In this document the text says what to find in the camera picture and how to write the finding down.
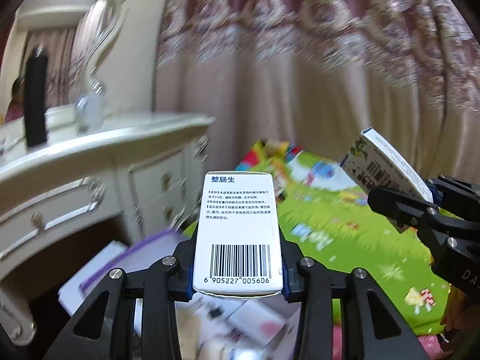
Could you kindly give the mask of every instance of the cabinet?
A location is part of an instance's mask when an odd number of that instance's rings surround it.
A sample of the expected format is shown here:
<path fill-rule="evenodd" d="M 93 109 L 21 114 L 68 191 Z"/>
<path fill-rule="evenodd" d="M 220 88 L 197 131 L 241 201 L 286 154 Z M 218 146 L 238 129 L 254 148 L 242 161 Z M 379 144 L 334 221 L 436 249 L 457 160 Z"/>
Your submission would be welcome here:
<path fill-rule="evenodd" d="M 133 244 L 178 226 L 201 196 L 212 118 L 117 116 L 90 135 L 64 122 L 49 131 L 45 146 L 27 150 L 13 139 L 17 143 L 1 157 L 0 323 L 16 345 L 33 339 L 35 321 L 28 294 L 9 276 L 15 268 L 109 218 L 120 219 Z M 0 136 L 13 131 L 1 130 Z M 52 272 L 42 274 L 48 282 Z"/>

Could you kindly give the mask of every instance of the pink patterned curtain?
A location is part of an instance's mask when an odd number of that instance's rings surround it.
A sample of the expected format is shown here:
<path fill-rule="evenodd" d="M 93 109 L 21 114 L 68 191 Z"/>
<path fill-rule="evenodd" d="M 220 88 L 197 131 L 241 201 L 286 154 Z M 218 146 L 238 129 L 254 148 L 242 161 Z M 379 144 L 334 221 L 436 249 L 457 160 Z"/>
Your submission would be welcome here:
<path fill-rule="evenodd" d="M 22 75 L 28 57 L 38 45 L 43 45 L 49 56 L 46 77 L 46 107 L 68 104 L 68 74 L 71 46 L 75 27 L 47 28 L 28 32 L 23 53 Z"/>
<path fill-rule="evenodd" d="M 216 117 L 214 169 L 262 137 L 341 160 L 373 126 L 423 176 L 480 181 L 478 49 L 450 0 L 167 0 L 154 108 Z"/>
<path fill-rule="evenodd" d="M 98 0 L 80 21 L 75 33 L 70 59 L 69 99 L 73 103 L 82 90 L 80 75 L 88 50 L 107 27 L 110 10 L 107 0 Z"/>

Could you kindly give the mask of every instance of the black cylindrical object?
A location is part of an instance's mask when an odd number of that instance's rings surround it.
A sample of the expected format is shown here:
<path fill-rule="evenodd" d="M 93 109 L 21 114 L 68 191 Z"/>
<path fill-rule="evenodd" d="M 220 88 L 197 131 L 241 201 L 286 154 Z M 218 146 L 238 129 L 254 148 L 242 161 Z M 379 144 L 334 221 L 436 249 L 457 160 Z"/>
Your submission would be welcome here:
<path fill-rule="evenodd" d="M 27 59 L 25 88 L 23 95 L 23 122 L 28 147 L 41 145 L 47 141 L 45 128 L 45 90 L 49 57 L 40 45 Z"/>

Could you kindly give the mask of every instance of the white dresser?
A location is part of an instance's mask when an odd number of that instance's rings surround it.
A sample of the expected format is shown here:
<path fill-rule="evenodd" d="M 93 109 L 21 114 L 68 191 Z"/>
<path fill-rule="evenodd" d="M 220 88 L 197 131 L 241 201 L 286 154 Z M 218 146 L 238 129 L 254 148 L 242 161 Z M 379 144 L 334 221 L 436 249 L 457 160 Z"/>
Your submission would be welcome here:
<path fill-rule="evenodd" d="M 0 129 L 0 140 L 7 142 L 0 157 L 0 323 L 14 344 L 33 339 L 35 321 L 25 286 L 10 273 L 109 218 L 118 219 L 129 244 L 177 227 L 199 204 L 213 121 L 204 115 L 133 114 L 108 118 L 102 130 L 79 135 L 66 107 L 48 115 L 48 144 L 34 150 L 19 139 L 21 120 Z M 54 270 L 43 273 L 43 283 Z"/>

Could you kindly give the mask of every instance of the white box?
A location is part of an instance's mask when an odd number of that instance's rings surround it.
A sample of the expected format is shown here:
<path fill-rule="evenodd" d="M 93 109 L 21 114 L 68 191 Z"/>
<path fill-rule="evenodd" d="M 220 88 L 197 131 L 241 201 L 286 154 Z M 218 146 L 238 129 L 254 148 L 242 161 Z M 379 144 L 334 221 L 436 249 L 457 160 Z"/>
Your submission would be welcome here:
<path fill-rule="evenodd" d="M 372 187 L 383 186 L 433 202 L 431 191 L 422 178 L 373 128 L 360 133 L 340 166 L 367 194 Z M 390 222 L 400 233 L 409 228 Z"/>
<path fill-rule="evenodd" d="M 259 300 L 250 299 L 239 307 L 227 322 L 261 347 L 265 347 L 282 330 L 287 319 Z"/>
<path fill-rule="evenodd" d="M 282 290 L 280 235 L 272 176 L 209 172 L 198 223 L 193 288 L 258 297 Z"/>

